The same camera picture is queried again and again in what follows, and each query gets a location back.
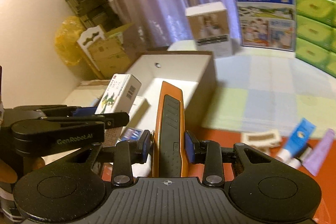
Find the metal screw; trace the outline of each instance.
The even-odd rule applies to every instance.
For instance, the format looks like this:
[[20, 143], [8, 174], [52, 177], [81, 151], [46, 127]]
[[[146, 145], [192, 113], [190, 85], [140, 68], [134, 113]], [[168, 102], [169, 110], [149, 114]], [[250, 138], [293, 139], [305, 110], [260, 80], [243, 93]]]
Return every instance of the metal screw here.
[[116, 176], [113, 180], [118, 184], [122, 184], [122, 183], [129, 182], [131, 179], [128, 176], [119, 175], [119, 176]]
[[211, 183], [211, 184], [216, 184], [216, 183], [222, 182], [222, 178], [220, 176], [217, 176], [217, 175], [207, 176], [205, 180], [207, 182]]

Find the purple tube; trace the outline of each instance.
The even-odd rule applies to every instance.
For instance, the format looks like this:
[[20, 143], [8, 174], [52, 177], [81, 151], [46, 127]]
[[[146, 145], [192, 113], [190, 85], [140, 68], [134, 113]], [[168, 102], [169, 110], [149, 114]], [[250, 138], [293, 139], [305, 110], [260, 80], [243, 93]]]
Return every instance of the purple tube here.
[[328, 129], [322, 140], [314, 147], [313, 151], [303, 161], [302, 165], [314, 176], [319, 173], [324, 163], [331, 145], [334, 142], [335, 131]]

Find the barcode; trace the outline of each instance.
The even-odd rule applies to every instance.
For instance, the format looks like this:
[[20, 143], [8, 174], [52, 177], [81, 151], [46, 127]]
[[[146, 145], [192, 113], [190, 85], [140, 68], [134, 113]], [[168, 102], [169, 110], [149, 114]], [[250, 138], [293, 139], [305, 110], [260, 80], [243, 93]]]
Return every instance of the barcode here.
[[131, 85], [131, 87], [129, 88], [129, 90], [128, 90], [128, 92], [127, 92], [127, 95], [126, 95], [126, 97], [128, 98], [128, 99], [132, 99], [132, 96], [133, 96], [133, 94], [134, 94], [134, 91], [135, 91], [135, 87], [133, 87], [132, 85]]

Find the small white box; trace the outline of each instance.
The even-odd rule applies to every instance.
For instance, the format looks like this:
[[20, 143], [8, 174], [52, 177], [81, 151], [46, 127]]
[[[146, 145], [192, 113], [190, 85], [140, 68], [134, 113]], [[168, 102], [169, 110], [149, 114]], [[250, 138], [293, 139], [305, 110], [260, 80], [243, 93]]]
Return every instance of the small white box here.
[[222, 2], [188, 7], [185, 15], [199, 51], [212, 51], [215, 57], [233, 54], [227, 10]]
[[241, 142], [259, 150], [262, 147], [279, 147], [281, 145], [279, 130], [272, 129], [266, 132], [242, 132]]
[[[113, 75], [103, 97], [101, 98], [95, 114], [127, 112], [129, 113], [133, 102], [139, 92], [141, 83], [133, 75]], [[104, 146], [114, 146], [122, 133], [122, 127], [105, 130]]]
[[132, 127], [155, 130], [162, 82], [168, 82], [183, 92], [185, 130], [197, 132], [201, 127], [216, 88], [216, 73], [212, 52], [146, 52], [127, 73], [140, 80], [138, 95], [146, 98], [149, 107]]

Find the circular pad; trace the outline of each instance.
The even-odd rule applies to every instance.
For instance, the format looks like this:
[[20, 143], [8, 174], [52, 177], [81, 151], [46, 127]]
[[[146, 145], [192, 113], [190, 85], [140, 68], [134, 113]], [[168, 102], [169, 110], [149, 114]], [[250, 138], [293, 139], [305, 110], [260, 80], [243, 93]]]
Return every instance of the circular pad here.
[[38, 192], [46, 198], [64, 198], [71, 195], [77, 188], [77, 183], [69, 177], [55, 176], [42, 180]]
[[85, 164], [46, 166], [22, 177], [14, 199], [23, 218], [37, 222], [70, 222], [96, 209], [105, 184]]
[[259, 190], [269, 198], [286, 199], [296, 194], [297, 186], [289, 179], [273, 177], [260, 181]]
[[312, 178], [278, 161], [247, 165], [228, 192], [234, 204], [251, 218], [275, 223], [313, 217], [322, 195]]

